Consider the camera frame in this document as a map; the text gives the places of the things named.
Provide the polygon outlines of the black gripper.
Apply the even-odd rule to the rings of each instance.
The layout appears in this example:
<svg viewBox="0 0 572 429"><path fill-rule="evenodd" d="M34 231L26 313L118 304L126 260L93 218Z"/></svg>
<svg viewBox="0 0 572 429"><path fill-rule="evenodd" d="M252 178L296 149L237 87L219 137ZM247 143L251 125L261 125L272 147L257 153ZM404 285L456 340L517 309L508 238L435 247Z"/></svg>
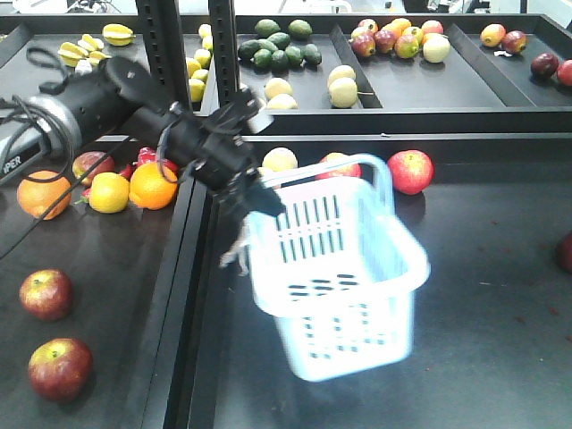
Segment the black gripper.
<svg viewBox="0 0 572 429"><path fill-rule="evenodd" d="M260 107L248 88L239 90L229 104L203 120L173 103L157 153L204 184L227 213L244 217L258 212L276 217L285 206L276 191L263 184L253 149L241 137L250 125L265 128L271 122Z"/></svg>

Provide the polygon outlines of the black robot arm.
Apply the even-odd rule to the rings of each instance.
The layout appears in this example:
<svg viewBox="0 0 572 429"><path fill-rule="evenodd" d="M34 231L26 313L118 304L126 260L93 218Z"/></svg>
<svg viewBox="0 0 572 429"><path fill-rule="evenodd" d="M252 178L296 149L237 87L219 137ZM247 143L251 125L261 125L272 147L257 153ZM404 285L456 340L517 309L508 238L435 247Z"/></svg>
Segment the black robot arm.
<svg viewBox="0 0 572 429"><path fill-rule="evenodd" d="M10 112L1 123L1 181L8 182L47 157L70 156L105 134L117 132L156 144L157 152L203 183L230 210L277 216L285 207L266 187L257 160L243 141L244 129L271 123L252 92L205 119L168 97L139 63L116 56L84 75L47 82L39 94L2 101Z"/></svg>

